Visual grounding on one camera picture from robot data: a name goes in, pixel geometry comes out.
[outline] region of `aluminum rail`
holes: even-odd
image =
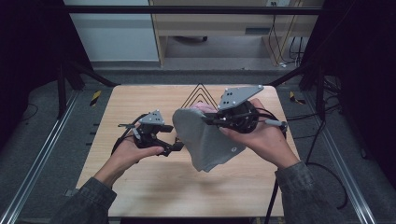
[[[13,224],[16,222],[24,204],[26,203],[27,198],[29,197],[33,187],[35,186],[35,182],[37,181],[41,171],[43,170],[44,165],[46,164],[48,157],[50,156],[53,147],[55,146],[59,138],[59,135],[64,129],[64,125],[70,117],[78,95],[78,91],[72,92],[72,95],[70,96],[67,104],[67,110],[53,126],[52,131],[50,132],[46,142],[44,143],[37,157],[35,158],[35,162],[30,168],[29,173],[24,178],[20,188],[18,189],[18,192],[15,194],[6,212],[1,216],[1,224]]]
[[[315,111],[313,105],[315,105],[315,100],[313,96],[309,93],[303,92],[304,98],[307,100],[309,106],[312,111]],[[317,124],[320,124],[320,119],[315,116],[317,120]],[[373,213],[371,212],[370,207],[368,206],[366,200],[364,199],[359,185],[356,183],[355,178],[352,173],[350,173],[349,168],[347,167],[347,163],[344,161],[343,156],[340,153],[337,145],[334,143],[332,139],[332,135],[330,131],[326,128],[323,128],[322,131],[324,143],[327,146],[330,157],[332,158],[332,162],[334,163],[334,167],[340,175],[341,180],[343,181],[347,195],[349,196],[349,200],[355,208],[356,214],[358,215],[359,220],[362,224],[375,224],[375,218]]]

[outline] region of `hand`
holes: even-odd
[[[107,160],[105,165],[93,176],[109,188],[111,188],[116,180],[132,165],[146,157],[158,155],[163,152],[162,147],[138,148],[134,144],[132,132],[128,133],[127,136],[128,137],[120,143],[113,155]]]
[[[264,108],[259,99],[253,99],[250,102],[256,108]],[[235,142],[251,148],[257,155],[273,163],[279,169],[287,168],[299,161],[291,151],[283,133],[276,126],[259,122],[251,133],[239,133],[227,128],[220,128],[220,130]]]
[[[218,112],[213,105],[207,103],[198,102],[190,106],[190,108],[195,108],[201,110],[203,113],[216,113]]]

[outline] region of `mechanical part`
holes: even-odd
[[[248,101],[250,97],[262,91],[262,85],[256,87],[226,88],[221,96],[219,111],[217,113],[205,113],[203,121],[208,125],[217,125],[223,128],[233,129],[239,133],[251,133],[256,129],[259,117],[268,118],[265,122],[275,125],[285,134],[288,124],[279,121],[273,114],[262,114]]]
[[[140,123],[138,127],[134,126],[137,122]],[[163,147],[163,153],[158,156],[164,155],[167,157],[172,151],[180,151],[184,147],[184,144],[181,142],[170,145],[157,138],[157,133],[170,133],[174,128],[171,125],[165,125],[165,121],[158,109],[151,113],[141,115],[131,124],[120,124],[119,127],[125,127],[127,130],[124,135],[117,140],[113,147],[113,152],[126,137],[129,137],[126,136],[126,134],[131,130],[134,133],[134,143],[138,148]]]

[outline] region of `cabinet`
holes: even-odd
[[[266,7],[266,0],[149,0],[151,6]],[[321,7],[323,0],[289,0],[288,7]],[[291,36],[309,37],[318,16],[273,15],[152,15],[160,63],[164,63],[168,36],[259,35],[265,42],[273,64],[279,61]]]

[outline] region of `black triangle outline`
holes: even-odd
[[[209,105],[213,105],[216,109],[218,109],[218,105],[216,104],[216,101],[213,99],[212,95],[210,92],[206,89],[204,84],[198,83],[198,85],[194,88],[194,90],[191,92],[187,100],[183,103],[181,108],[186,108],[188,106],[191,106],[192,104],[195,103],[195,100],[199,97],[202,96],[205,100],[205,102]]]

